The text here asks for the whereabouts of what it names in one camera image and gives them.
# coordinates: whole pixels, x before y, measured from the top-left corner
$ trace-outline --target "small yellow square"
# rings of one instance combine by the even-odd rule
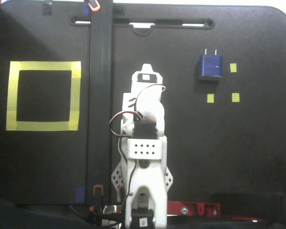
[[[208,94],[207,103],[214,103],[214,94]]]
[[[239,93],[232,93],[232,102],[233,103],[239,103],[240,102]]]
[[[230,64],[230,70],[231,70],[232,73],[237,72],[237,70],[236,70],[236,63],[231,63]]]

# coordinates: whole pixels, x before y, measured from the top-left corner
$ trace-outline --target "red wire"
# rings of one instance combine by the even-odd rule
[[[166,87],[163,84],[155,83],[155,84],[149,85],[148,87],[145,87],[142,91],[144,91],[145,89],[152,87],[152,86],[161,86],[163,88],[162,92],[164,92],[166,90]],[[137,111],[137,101],[138,101],[139,95],[141,94],[142,91],[139,92],[139,94],[138,94],[138,96],[134,102],[134,111]]]
[[[128,136],[128,135],[119,135],[119,134],[117,134],[116,132],[114,132],[114,131],[112,130],[112,127],[111,127],[111,124],[112,124],[113,120],[114,120],[116,117],[118,117],[118,116],[120,116],[120,115],[122,115],[122,114],[124,114],[124,113],[131,113],[131,114],[133,114],[133,115],[136,115],[139,120],[142,119],[142,117],[141,117],[141,116],[139,115],[139,113],[136,112],[136,111],[120,111],[119,113],[117,113],[117,114],[116,114],[115,116],[113,116],[112,119],[109,121],[110,130],[111,130],[111,132],[113,133],[113,135],[116,136],[116,137],[131,137],[131,136]]]

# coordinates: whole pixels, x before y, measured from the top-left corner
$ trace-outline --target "red bracket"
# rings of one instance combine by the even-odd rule
[[[215,203],[169,201],[167,204],[167,214],[220,218],[220,205]]]

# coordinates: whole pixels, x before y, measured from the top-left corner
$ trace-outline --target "label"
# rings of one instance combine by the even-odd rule
[[[147,218],[141,218],[139,219],[139,223],[140,223],[140,228],[142,227],[147,227]]]
[[[143,79],[143,80],[150,80],[151,78],[150,78],[149,75],[143,74],[143,75],[142,75],[142,79]]]

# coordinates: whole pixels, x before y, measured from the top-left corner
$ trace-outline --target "yellow tape square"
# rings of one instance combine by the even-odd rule
[[[232,102],[233,103],[239,103],[240,102],[239,93],[232,93]]]
[[[208,94],[207,103],[214,103],[214,94]]]
[[[19,71],[71,71],[70,116],[67,122],[20,122],[17,121],[17,95]],[[81,62],[10,62],[6,130],[18,131],[66,131],[78,130],[80,117]]]
[[[236,63],[231,63],[231,64],[230,64],[230,70],[231,70],[232,73],[237,72]]]

